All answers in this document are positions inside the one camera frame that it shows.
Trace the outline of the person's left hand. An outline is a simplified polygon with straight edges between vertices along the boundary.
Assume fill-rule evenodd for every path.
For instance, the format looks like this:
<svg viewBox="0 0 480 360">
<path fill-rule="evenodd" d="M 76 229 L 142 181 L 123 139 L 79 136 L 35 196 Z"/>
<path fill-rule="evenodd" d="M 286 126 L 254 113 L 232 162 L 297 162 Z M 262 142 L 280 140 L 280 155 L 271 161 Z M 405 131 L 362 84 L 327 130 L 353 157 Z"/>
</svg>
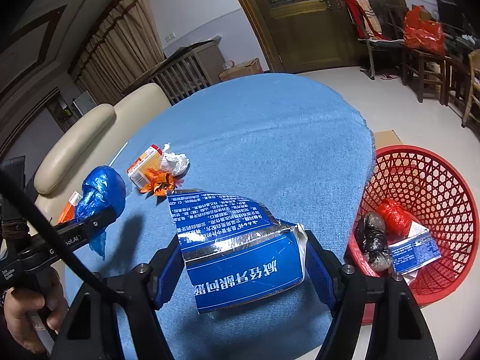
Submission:
<svg viewBox="0 0 480 360">
<path fill-rule="evenodd" d="M 28 312 L 37 312 L 44 306 L 50 310 L 47 325 L 58 333 L 68 312 L 68 303 L 64 298 L 63 286 L 58 272 L 51 268 L 49 272 L 51 288 L 46 298 L 29 289 L 9 289 L 4 302 L 4 315 L 7 329 L 13 339 L 31 353 L 44 353 L 41 343 L 27 316 Z"/>
</svg>

